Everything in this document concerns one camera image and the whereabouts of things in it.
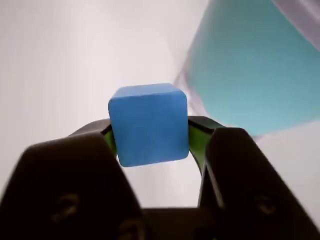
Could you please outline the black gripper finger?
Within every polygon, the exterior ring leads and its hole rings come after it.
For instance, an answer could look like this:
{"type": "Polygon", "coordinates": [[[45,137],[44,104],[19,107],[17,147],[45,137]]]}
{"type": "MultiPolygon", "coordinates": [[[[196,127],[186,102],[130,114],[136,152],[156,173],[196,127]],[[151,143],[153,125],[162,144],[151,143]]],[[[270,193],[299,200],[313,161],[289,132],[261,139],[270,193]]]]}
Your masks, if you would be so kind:
{"type": "Polygon", "coordinates": [[[218,240],[317,240],[320,232],[254,139],[242,128],[189,116],[206,137],[203,177],[215,197],[218,240]]]}
{"type": "Polygon", "coordinates": [[[109,119],[28,147],[0,202],[3,240],[143,240],[142,209],[109,119]]]}

